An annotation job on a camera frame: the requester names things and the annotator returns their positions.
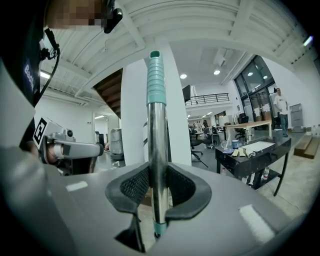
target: wooden table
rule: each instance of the wooden table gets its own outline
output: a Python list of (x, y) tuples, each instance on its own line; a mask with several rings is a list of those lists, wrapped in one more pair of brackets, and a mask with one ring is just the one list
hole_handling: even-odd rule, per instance
[(258, 127), (258, 126), (269, 126), (269, 137), (272, 137), (272, 121), (266, 120), (266, 121), (257, 121), (257, 122), (246, 122), (246, 123), (238, 123), (238, 124), (231, 124), (231, 125), (221, 125), (217, 126), (216, 128), (223, 128), (224, 133), (224, 140), (227, 140), (226, 130), (228, 130), (228, 133), (230, 134), (230, 129), (245, 129), (248, 130), (249, 135), (249, 141), (251, 141), (251, 128)]

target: person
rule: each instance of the person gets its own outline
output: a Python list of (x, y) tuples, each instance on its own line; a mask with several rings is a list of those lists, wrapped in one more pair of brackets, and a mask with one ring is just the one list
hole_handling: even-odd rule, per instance
[(280, 112), (280, 121), (283, 137), (288, 137), (288, 102), (281, 94), (280, 88), (276, 89), (276, 96), (274, 98), (274, 106)]
[(204, 128), (209, 127), (207, 120), (204, 120), (204, 121), (203, 121), (203, 126), (204, 126)]
[[(67, 29), (95, 24), (102, 13), (113, 7), (115, 0), (33, 0), (7, 1), (6, 9), (14, 10), (16, 22), (3, 20), (1, 58), (11, 78), (24, 96), (34, 105), (35, 94), (40, 92), (40, 41), (44, 28)], [(35, 121), (26, 129), (20, 148), (38, 156), (33, 141)], [(53, 145), (48, 146), (50, 163), (57, 161)]]

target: wooden stair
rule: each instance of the wooden stair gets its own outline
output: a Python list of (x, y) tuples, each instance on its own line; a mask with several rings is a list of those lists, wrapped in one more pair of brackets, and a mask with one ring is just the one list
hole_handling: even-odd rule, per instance
[(93, 88), (110, 109), (121, 118), (121, 82), (123, 69), (120, 69), (98, 82)]
[(304, 135), (299, 143), (295, 146), (293, 154), (295, 156), (314, 159), (320, 143), (319, 137)]

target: robotic arm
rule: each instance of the robotic arm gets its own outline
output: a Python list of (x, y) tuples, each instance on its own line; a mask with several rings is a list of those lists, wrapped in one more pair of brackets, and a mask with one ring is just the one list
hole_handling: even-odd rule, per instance
[(49, 118), (42, 117), (33, 134), (33, 141), (39, 150), (39, 158), (49, 164), (47, 152), (53, 145), (55, 156), (59, 159), (91, 159), (101, 156), (104, 148), (101, 144), (76, 142), (73, 131), (65, 129)]

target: cup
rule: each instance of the cup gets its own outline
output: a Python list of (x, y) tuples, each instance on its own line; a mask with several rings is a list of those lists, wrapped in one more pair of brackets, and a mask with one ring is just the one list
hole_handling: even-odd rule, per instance
[(234, 140), (232, 141), (232, 148), (233, 148), (234, 150), (236, 150), (238, 147), (239, 147), (239, 140), (234, 139)]

